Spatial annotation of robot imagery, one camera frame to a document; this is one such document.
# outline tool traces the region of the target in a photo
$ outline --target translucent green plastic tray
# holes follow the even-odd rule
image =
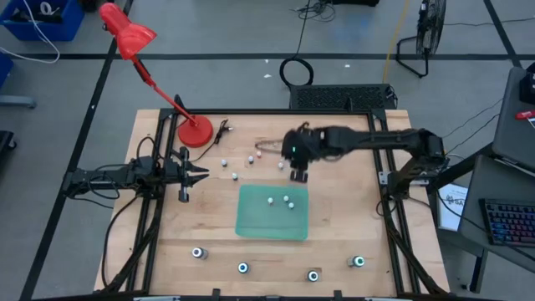
[[[284,196],[294,204],[293,209],[288,208]],[[251,238],[307,239],[308,191],[294,186],[241,186],[236,234]]]

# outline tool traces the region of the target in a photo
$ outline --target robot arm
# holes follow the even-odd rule
[[[309,162],[336,161],[355,150],[404,150],[412,155],[401,170],[388,175],[391,196],[406,195],[410,183],[422,171],[434,170],[446,159],[442,138],[428,130],[368,132],[345,126],[310,129],[307,122],[284,136],[281,155],[293,168],[290,179],[307,182]]]

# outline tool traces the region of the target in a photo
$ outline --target metal cylinder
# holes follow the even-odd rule
[[[197,259],[207,259],[208,251],[203,249],[202,247],[194,247],[193,250],[191,250],[191,255],[193,255],[193,257]]]
[[[247,263],[239,263],[237,265],[237,271],[240,273],[248,273],[249,272],[249,265]]]
[[[353,256],[348,258],[348,266],[351,268],[361,268],[364,266],[364,258],[361,256]]]
[[[307,281],[316,282],[318,280],[319,280],[318,272],[316,272],[314,270],[308,271],[308,273],[307,273]]]

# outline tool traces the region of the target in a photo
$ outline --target white paper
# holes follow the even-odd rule
[[[466,194],[468,189],[465,187],[448,184],[442,187],[439,190],[439,193],[444,200],[444,203],[450,208],[453,212],[461,215],[462,209],[465,206]],[[439,225],[440,229],[457,231],[459,228],[460,218],[455,214],[451,213],[441,200],[439,202]]]

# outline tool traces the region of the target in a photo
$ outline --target lamp base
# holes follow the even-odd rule
[[[214,129],[207,117],[201,115],[193,116],[197,122],[195,126],[189,120],[178,127],[178,138],[189,147],[201,147],[208,143],[214,134]]]

